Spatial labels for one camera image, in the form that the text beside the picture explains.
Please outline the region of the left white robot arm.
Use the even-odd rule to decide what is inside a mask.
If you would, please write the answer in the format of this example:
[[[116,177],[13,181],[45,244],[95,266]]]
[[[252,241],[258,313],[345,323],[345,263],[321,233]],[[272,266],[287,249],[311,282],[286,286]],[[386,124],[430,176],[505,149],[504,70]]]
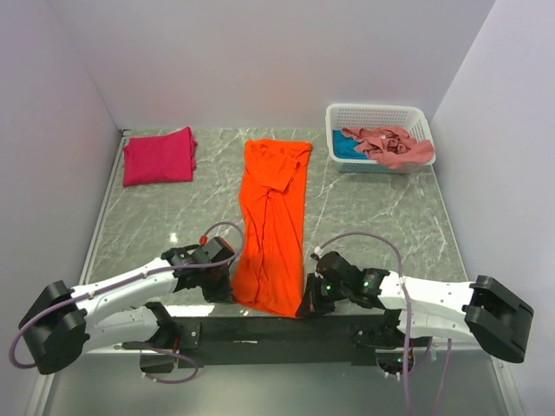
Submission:
[[[73,288],[46,286],[19,323],[40,374],[57,373],[82,354],[118,343],[173,348],[180,331],[158,297],[200,288],[207,302],[230,302],[229,268],[237,254],[222,238],[172,248],[108,280]]]

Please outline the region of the orange t shirt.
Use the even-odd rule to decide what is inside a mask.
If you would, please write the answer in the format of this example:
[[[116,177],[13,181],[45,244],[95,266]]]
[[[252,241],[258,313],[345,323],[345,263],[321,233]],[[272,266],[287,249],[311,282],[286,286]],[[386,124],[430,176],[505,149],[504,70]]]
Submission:
[[[238,201],[245,247],[232,279],[234,300],[293,318],[304,289],[304,207],[312,144],[247,140]]]

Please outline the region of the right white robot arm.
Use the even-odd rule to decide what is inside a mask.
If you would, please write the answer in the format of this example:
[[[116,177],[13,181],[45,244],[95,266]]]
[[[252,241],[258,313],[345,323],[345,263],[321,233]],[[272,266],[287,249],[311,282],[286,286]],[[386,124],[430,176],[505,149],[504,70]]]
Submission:
[[[330,314],[343,300],[383,310],[382,323],[356,332],[378,348],[400,347],[409,336],[450,339],[475,342],[491,356],[517,364],[525,359],[534,316],[528,303],[490,276],[462,283],[401,279],[391,270],[360,270],[332,251],[319,257],[307,276],[296,316]]]

